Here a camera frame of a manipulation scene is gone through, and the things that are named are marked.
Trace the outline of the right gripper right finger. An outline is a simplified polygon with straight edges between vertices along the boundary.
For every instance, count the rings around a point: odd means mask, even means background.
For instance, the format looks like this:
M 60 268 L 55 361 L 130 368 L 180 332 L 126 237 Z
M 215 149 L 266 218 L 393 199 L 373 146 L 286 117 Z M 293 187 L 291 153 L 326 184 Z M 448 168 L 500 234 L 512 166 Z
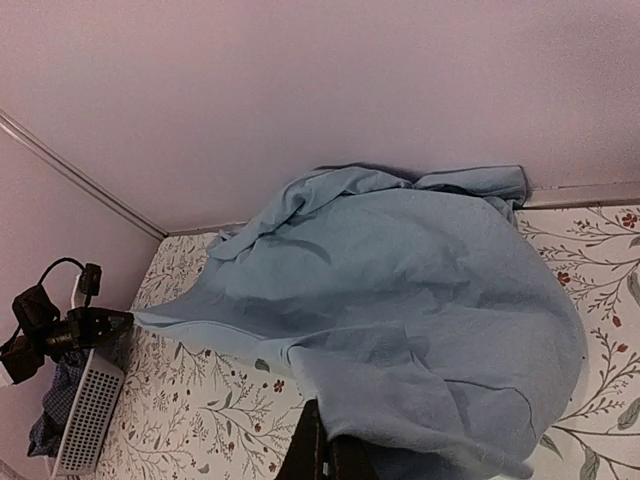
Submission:
M 328 444 L 328 479 L 379 480 L 364 443 L 354 437 L 339 436 Z

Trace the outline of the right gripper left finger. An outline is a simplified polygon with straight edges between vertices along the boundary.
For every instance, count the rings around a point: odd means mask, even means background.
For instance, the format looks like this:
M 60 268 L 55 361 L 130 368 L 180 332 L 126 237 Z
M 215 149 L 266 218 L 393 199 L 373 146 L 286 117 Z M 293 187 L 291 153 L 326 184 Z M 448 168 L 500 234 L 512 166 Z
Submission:
M 287 478 L 327 479 L 327 435 L 320 419 L 317 400 L 305 403 L 287 451 Z

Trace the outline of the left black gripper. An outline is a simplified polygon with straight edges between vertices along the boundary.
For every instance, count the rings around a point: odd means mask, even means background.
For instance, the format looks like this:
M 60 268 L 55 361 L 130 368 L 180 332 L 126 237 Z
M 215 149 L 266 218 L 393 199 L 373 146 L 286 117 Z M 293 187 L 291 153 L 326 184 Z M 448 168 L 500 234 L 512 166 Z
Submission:
M 1 346 L 1 378 L 17 385 L 32 378 L 45 358 L 59 361 L 68 352 L 100 347 L 131 329 L 134 316 L 128 311 L 78 307 L 65 318 L 51 302 L 42 285 L 35 285 L 12 303 L 18 327 Z

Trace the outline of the light blue t-shirt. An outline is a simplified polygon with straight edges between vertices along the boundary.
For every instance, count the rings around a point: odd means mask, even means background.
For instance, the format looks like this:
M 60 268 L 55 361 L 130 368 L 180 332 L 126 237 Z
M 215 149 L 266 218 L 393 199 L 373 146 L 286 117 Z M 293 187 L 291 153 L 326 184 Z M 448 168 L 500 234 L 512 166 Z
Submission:
M 382 479 L 528 479 L 576 387 L 579 317 L 516 228 L 526 195 L 518 166 L 316 170 L 135 319 L 290 370 Z

